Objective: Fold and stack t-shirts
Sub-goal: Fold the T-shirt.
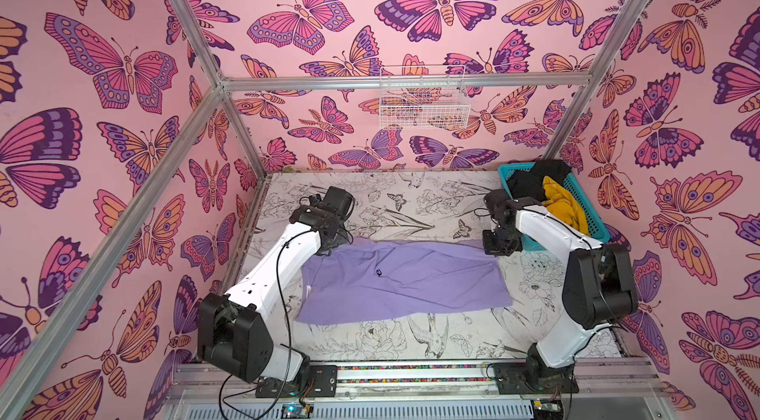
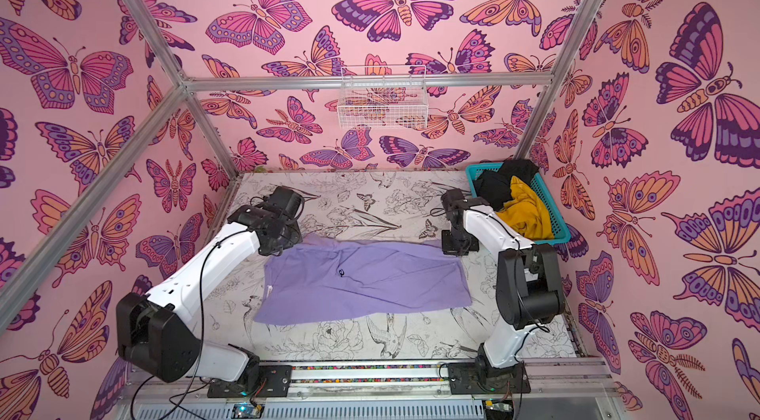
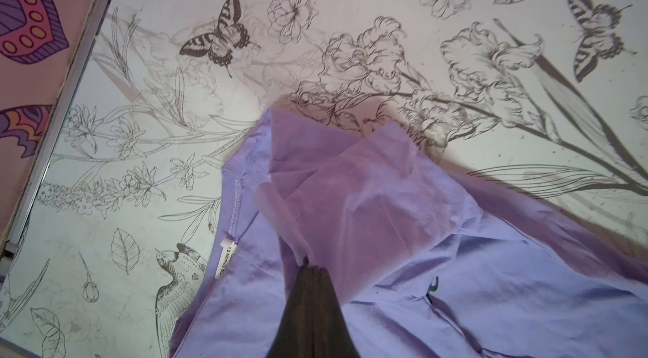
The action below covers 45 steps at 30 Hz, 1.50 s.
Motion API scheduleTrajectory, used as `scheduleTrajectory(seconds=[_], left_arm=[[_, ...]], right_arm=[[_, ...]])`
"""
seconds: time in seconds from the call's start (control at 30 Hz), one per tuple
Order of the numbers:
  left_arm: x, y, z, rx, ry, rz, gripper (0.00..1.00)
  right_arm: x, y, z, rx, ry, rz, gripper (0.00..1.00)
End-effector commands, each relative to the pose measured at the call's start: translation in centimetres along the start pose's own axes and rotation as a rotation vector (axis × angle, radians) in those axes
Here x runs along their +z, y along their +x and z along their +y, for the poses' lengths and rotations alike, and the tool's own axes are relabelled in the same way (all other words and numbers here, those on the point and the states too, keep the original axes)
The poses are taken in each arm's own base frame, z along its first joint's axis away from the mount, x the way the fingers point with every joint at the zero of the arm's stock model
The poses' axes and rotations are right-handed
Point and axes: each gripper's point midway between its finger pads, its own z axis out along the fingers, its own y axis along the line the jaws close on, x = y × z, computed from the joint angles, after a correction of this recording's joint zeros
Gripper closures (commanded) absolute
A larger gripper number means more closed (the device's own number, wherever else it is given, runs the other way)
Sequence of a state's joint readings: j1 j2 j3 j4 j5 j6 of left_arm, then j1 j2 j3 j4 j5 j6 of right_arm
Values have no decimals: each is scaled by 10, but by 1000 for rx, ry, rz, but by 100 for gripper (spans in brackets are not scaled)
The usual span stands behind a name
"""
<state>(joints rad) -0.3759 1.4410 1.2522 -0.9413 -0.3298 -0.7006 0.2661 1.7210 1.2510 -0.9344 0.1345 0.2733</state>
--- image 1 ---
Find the lavender purple t-shirt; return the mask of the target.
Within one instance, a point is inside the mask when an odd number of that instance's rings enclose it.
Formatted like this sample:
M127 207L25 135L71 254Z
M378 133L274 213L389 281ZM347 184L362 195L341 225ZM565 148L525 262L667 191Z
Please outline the lavender purple t-shirt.
M513 304L496 257L469 245L374 242L314 256L301 270L297 320L338 325Z

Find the teal plastic laundry basket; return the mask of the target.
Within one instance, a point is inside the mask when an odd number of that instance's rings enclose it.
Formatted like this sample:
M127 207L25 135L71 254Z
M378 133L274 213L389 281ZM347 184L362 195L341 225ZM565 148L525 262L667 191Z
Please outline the teal plastic laundry basket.
M534 166L534 163L509 163L506 165L502 165L498 168L498 175L500 177L501 185L506 190L508 197L512 198L512 200L529 200L531 205L542 205L542 202L538 202L536 200L533 200L532 198L513 198L512 194L509 192L507 188L506 179L515 171L515 170L530 170L532 166ZM600 242L608 242L610 240L610 234L607 228L605 228L605 225L603 224L602 218L599 216L598 212L593 208L593 204L591 204L591 201L589 200L588 196L586 196L585 192L583 192L579 182L577 182L577 179L575 178L574 174L568 175L564 182L562 183L562 186L566 188L566 190L569 190L572 193L572 196L578 200L578 202L581 204L583 209L586 212L587 218L588 218L588 224L590 229L590 237L599 240Z

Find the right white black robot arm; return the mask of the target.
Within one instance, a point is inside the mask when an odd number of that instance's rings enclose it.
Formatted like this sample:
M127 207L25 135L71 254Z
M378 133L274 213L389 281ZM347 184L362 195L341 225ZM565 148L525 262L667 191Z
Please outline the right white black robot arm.
M575 365L593 337L638 309L629 251L583 234L533 198L511 198L499 188L484 196L494 229L483 234L484 251L508 256L528 237L564 263L563 311L551 330L528 350L528 372L554 376Z

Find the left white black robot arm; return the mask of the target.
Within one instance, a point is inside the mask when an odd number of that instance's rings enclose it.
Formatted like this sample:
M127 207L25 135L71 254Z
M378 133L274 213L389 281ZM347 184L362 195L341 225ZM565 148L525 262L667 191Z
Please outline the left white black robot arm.
M203 299L197 348L201 361L244 382L301 382L307 376L309 357L296 351L291 341L276 344L269 318L275 304L285 301L287 283L309 259L330 255L352 241L346 222L354 206L353 195L335 186L323 196L310 196L251 272L222 295Z

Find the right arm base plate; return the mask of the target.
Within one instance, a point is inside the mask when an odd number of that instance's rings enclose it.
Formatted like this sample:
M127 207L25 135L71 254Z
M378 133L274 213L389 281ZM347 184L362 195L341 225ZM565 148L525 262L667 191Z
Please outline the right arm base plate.
M530 359L525 363L497 363L490 366L499 394L554 395L576 394L579 386L574 368L548 368Z

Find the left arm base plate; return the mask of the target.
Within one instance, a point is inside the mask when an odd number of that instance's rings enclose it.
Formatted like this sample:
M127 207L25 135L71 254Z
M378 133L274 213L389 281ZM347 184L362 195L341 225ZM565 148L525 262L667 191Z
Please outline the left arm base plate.
M299 372L292 382L266 378L256 390L256 398L303 399L335 397L338 387L338 367L317 365Z

